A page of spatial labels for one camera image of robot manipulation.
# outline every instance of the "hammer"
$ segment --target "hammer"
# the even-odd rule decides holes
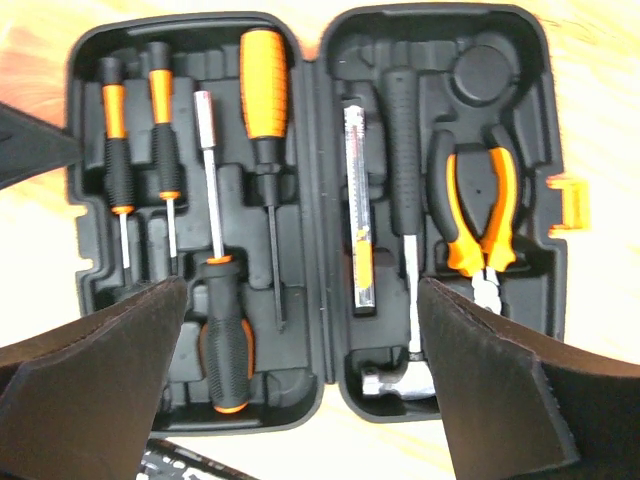
[[[362,394],[378,397],[387,393],[404,400],[435,395],[433,377],[427,365],[418,322],[418,234],[422,223],[420,155],[418,142],[418,75],[410,68],[395,68],[382,77],[388,120],[391,169],[391,221],[393,231],[403,237],[406,279],[409,287],[409,361],[396,371],[377,368],[362,371]]]

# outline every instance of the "table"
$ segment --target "table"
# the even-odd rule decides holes
[[[312,10],[295,0],[236,0],[232,7],[277,15],[297,35],[305,57],[312,59],[324,28],[337,14],[371,2],[337,3],[318,2]],[[640,363],[640,3],[515,3],[544,26],[566,171],[590,185],[592,229],[567,238],[566,341]],[[61,125],[66,57],[86,30],[143,16],[217,10],[220,4],[3,0],[0,101]],[[74,218],[82,210],[69,206],[64,192],[62,170],[0,192],[0,346],[79,316],[74,272],[88,265],[78,258]],[[46,235],[36,234],[36,229]],[[317,414],[295,430],[174,440],[265,480],[453,478],[441,422],[368,424],[346,407],[335,386],[326,388]]]

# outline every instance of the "open tool kit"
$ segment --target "open tool kit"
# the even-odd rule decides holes
[[[519,8],[352,10],[314,61],[263,13],[102,26],[71,54],[66,128],[82,313],[188,284],[153,436],[292,428],[327,383],[372,422],[438,418],[426,277],[562,338],[580,201]]]

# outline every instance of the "orange and black pliers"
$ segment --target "orange and black pliers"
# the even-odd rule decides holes
[[[496,133],[492,135],[496,142],[505,139],[502,127],[492,132]],[[447,264],[471,278],[476,304],[500,314],[502,300],[496,272],[504,272],[516,259],[511,241],[519,187],[513,147],[505,141],[507,145],[497,143],[499,146],[489,149],[498,195],[484,236],[477,241],[464,220],[458,198],[455,137],[450,131],[438,131],[433,141],[436,143],[427,169],[427,198],[434,223],[449,245]]]

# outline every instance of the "black tool case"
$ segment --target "black tool case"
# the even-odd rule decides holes
[[[279,264],[286,327],[275,308],[267,213],[256,186],[254,152],[243,123],[240,36],[269,26],[285,38],[289,69],[288,128],[282,145]],[[457,184],[468,225],[481,235],[496,198],[488,149],[509,146],[517,164],[517,260],[500,274],[503,314],[561,339],[567,250],[550,237],[562,228],[563,192],[549,178],[563,172],[553,78],[541,26],[520,8],[471,4],[407,4],[344,13],[327,28],[309,62],[289,28],[264,13],[198,13],[105,25],[76,44],[68,63],[67,125],[82,160],[69,167],[69,199],[78,218],[79,251],[93,261],[77,274],[83,314],[131,293],[124,288],[118,219],[105,194],[105,120],[98,61],[126,65],[126,125],[133,164],[135,213],[128,221],[133,280],[169,275],[166,209],[150,159],[153,124],[145,45],[172,50],[173,129],[183,197],[176,205],[179,275],[188,282],[185,323],[158,407],[154,436],[204,435],[293,428],[311,417],[326,383],[338,383],[354,412],[371,422],[435,419],[435,398],[364,399],[360,370],[394,368],[409,340],[409,295],[402,239],[393,228],[389,192],[388,124],[380,107],[382,74],[410,67],[419,74],[424,211],[419,235],[421,277],[434,277],[471,297],[471,283],[447,266],[447,244],[433,222],[426,174],[433,138],[455,137]],[[242,260],[243,308],[254,330],[256,373],[248,408],[214,411],[197,349],[206,322],[207,289],[200,266],[212,248],[206,184],[198,149],[193,92],[215,102],[216,164],[225,247]],[[365,109],[365,152],[373,219],[376,309],[353,309],[346,194],[343,107]]]

